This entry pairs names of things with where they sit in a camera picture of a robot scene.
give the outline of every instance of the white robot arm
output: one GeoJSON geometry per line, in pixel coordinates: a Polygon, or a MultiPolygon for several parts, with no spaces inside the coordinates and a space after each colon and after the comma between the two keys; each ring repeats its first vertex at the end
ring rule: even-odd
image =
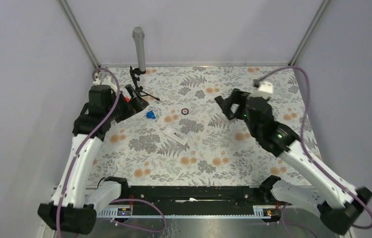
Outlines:
{"type": "Polygon", "coordinates": [[[234,89],[225,100],[222,97],[216,97],[215,100],[228,119],[242,119],[251,136],[263,149],[295,168],[318,192],[294,186],[276,176],[270,176],[260,188],[267,191],[267,197],[271,195],[277,201],[310,211],[319,216],[329,229],[344,235],[364,210],[349,193],[365,204],[371,199],[372,193],[365,187],[356,188],[348,183],[307,150],[312,157],[310,159],[302,148],[301,138],[291,128],[274,120],[272,107],[268,104],[273,85],[255,81],[254,86],[257,89],[251,94],[234,89]],[[232,104],[239,105],[234,113],[231,111],[232,104]],[[346,189],[340,189],[330,177],[346,189]]]}
{"type": "Polygon", "coordinates": [[[125,120],[149,105],[131,85],[127,85],[126,89],[131,96],[130,101],[126,101],[123,94],[120,93],[115,110],[111,113],[108,120],[95,131],[94,128],[106,117],[112,108],[116,98],[115,89],[116,86],[110,82],[109,78],[106,78],[103,82],[96,79],[89,91],[89,102],[84,105],[81,115],[74,122],[71,152],[62,179],[54,195],[52,195],[50,203],[40,204],[37,211],[46,224],[54,230],[56,230],[56,214],[61,197],[63,197],[60,209],[61,230],[88,234],[94,227],[97,214],[111,201],[117,199],[122,193],[123,186],[127,185],[125,178],[108,177],[100,188],[85,198],[88,174],[106,132],[111,127],[111,122],[125,120]],[[82,147],[68,177],[72,158],[76,156],[77,149],[92,131],[95,131],[95,133],[88,138],[82,147]],[[68,182],[64,195],[62,195],[62,190],[65,189],[63,185],[66,177],[68,177],[68,182]]]}

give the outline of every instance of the gray cylinder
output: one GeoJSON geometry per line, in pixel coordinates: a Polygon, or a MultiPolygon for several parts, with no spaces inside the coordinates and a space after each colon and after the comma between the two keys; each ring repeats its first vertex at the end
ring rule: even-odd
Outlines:
{"type": "Polygon", "coordinates": [[[144,72],[146,71],[145,67],[145,47],[144,47],[144,38],[145,33],[142,27],[137,26],[133,28],[133,40],[135,41],[136,46],[136,56],[138,57],[139,70],[144,72]]]}

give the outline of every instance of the metal rod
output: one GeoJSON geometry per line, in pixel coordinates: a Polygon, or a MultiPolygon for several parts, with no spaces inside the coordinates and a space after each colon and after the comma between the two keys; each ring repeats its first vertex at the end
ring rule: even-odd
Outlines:
{"type": "Polygon", "coordinates": [[[65,14],[66,18],[68,19],[70,25],[72,26],[72,29],[74,30],[76,36],[78,37],[82,47],[84,48],[85,52],[87,53],[88,59],[90,60],[91,64],[94,68],[99,68],[101,65],[98,62],[97,58],[95,57],[95,54],[93,50],[91,49],[91,46],[88,44],[87,39],[85,38],[84,33],[81,30],[81,27],[79,26],[78,22],[76,21],[75,15],[73,14],[72,10],[70,9],[69,4],[66,0],[57,0],[60,7],[62,8],[63,13],[65,14]]]}
{"type": "Polygon", "coordinates": [[[291,60],[289,61],[288,65],[295,65],[297,62],[298,57],[301,55],[302,50],[304,49],[305,45],[307,44],[307,41],[311,37],[313,31],[317,27],[321,17],[323,16],[324,11],[326,10],[327,6],[331,0],[323,0],[320,4],[320,7],[318,8],[316,14],[314,15],[313,20],[311,21],[310,25],[308,26],[307,31],[305,32],[300,44],[297,47],[297,50],[295,51],[294,55],[292,56],[291,60]]]}

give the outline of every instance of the black mounting bracket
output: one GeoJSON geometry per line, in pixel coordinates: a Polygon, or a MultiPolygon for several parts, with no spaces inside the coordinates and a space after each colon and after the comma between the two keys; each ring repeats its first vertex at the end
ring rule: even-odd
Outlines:
{"type": "Polygon", "coordinates": [[[138,82],[141,81],[141,78],[137,77],[141,74],[145,74],[146,71],[140,71],[139,68],[135,68],[133,69],[132,66],[130,66],[130,77],[132,78],[132,81],[133,81],[133,84],[135,85],[135,91],[141,96],[141,97],[144,97],[144,96],[150,96],[150,97],[153,97],[155,98],[155,100],[159,101],[159,98],[155,97],[155,96],[152,96],[151,94],[149,93],[146,93],[144,92],[144,87],[142,86],[138,86],[138,82]]]}

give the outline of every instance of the rubber o-ring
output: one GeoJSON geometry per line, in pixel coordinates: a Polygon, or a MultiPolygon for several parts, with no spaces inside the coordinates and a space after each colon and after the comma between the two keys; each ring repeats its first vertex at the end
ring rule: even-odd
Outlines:
{"type": "Polygon", "coordinates": [[[187,115],[187,114],[189,114],[189,109],[187,109],[187,108],[183,108],[183,109],[181,110],[181,113],[182,113],[183,115],[187,115]]]}

